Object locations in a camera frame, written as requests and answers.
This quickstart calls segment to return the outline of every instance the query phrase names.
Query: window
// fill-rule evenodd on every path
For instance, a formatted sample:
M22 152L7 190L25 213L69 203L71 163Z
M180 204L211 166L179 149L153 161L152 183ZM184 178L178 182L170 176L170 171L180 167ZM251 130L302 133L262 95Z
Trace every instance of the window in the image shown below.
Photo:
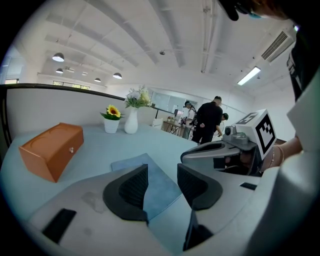
M73 84L72 87L73 87L73 88L80 88L80 89L81 89L81 85L80 85L80 84Z
M54 86L62 86L63 84L63 82L53 81Z
M75 84L75 83L69 83L69 82L60 82L60 81L53 81L52 83L54 86L69 86L73 88L79 88L84 90L90 90L90 86Z
M19 84L19 79L6 79L4 81L5 85L10 85L10 84Z

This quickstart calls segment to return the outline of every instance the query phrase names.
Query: black pants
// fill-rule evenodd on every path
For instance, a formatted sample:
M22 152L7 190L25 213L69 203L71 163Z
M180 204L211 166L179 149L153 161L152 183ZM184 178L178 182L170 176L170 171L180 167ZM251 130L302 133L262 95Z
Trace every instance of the black pants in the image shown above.
M193 137L192 140L196 143L200 143L201 139L201 144L211 142L212 138L214 137L214 130L213 129L206 129L206 128L201 128L200 126L197 126L195 131L193 132Z

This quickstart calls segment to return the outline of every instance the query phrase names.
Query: gray towel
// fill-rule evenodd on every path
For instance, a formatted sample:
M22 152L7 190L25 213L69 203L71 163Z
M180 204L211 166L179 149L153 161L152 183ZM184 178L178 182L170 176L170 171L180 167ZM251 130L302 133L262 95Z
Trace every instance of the gray towel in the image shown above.
M144 195L143 210L147 213L148 220L161 213L181 195L178 185L170 179L152 158L147 154L111 163L112 171L148 165L149 186Z

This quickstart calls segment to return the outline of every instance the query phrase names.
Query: white vase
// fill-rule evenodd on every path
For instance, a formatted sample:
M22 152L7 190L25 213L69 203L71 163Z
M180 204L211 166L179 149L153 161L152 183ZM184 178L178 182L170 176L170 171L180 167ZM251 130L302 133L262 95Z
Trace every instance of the white vase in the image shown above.
M108 134L115 134L120 120L109 120L104 118L104 130Z
M135 134L138 130L138 109L136 107L131 107L128 119L125 121L124 131L127 134Z

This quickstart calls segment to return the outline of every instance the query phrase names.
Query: wooden box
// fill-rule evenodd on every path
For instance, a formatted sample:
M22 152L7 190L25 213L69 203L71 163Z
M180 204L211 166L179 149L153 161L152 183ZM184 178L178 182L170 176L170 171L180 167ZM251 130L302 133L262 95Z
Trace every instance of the wooden box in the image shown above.
M57 182L83 143L81 126L61 122L20 146L19 151L30 172Z

